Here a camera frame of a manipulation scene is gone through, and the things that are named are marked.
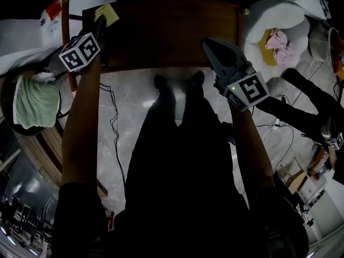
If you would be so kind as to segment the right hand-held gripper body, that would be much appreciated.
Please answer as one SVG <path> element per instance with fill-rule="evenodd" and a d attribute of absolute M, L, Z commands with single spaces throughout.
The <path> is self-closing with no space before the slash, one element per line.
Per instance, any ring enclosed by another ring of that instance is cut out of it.
<path fill-rule="evenodd" d="M 255 71 L 250 62 L 239 67 L 216 68 L 214 72 L 214 86 L 240 112 L 258 105 L 270 96 L 262 74 Z"/>

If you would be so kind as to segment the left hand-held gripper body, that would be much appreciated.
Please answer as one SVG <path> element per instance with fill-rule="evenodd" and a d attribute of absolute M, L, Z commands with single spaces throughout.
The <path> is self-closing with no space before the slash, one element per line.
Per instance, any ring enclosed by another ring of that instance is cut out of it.
<path fill-rule="evenodd" d="M 99 54 L 102 70 L 109 64 L 109 52 L 106 44 L 106 27 L 94 28 L 92 32 L 82 30 L 78 36 L 64 46 L 59 59 L 70 72 L 80 71 Z"/>

